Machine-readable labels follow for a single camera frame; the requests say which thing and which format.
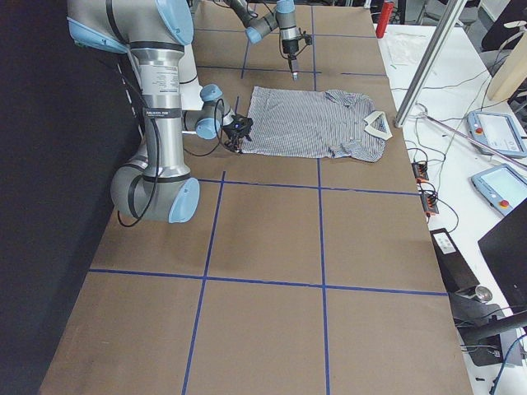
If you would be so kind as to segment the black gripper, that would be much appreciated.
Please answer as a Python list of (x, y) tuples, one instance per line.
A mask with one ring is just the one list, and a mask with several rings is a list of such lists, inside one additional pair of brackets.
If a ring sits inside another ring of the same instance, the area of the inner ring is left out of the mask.
[(293, 80), (297, 80), (299, 76), (299, 66), (296, 56), (299, 52), (300, 39), (301, 32), (297, 27), (280, 29), (282, 53), (287, 57), (288, 66)]
[(231, 152), (242, 154), (244, 140), (252, 141), (250, 132), (253, 119), (245, 116), (232, 116), (231, 118), (231, 123), (222, 126), (222, 131), (227, 135), (225, 147)]

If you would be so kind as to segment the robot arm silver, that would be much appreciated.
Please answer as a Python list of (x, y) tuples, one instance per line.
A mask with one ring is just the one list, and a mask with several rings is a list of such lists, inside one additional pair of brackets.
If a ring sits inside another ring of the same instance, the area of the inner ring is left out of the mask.
[(255, 12), (251, 12), (246, 1), (224, 1), (224, 3), (242, 22), (251, 44), (257, 44), (275, 30), (279, 31), (282, 55), (288, 62), (292, 79), (296, 81), (299, 74), (297, 57), (301, 51), (300, 42), (304, 38), (304, 33), (296, 23), (295, 3), (288, 0), (277, 1), (274, 9), (264, 16), (256, 16)]
[(137, 153), (115, 173), (110, 193), (120, 215), (135, 221), (189, 221), (200, 186), (184, 163), (184, 132), (203, 139), (228, 136), (236, 151), (253, 126), (236, 113), (215, 84), (199, 93), (200, 110), (185, 110), (180, 78), (194, 38), (185, 1), (70, 1), (68, 28), (81, 45), (137, 60), (145, 133)]

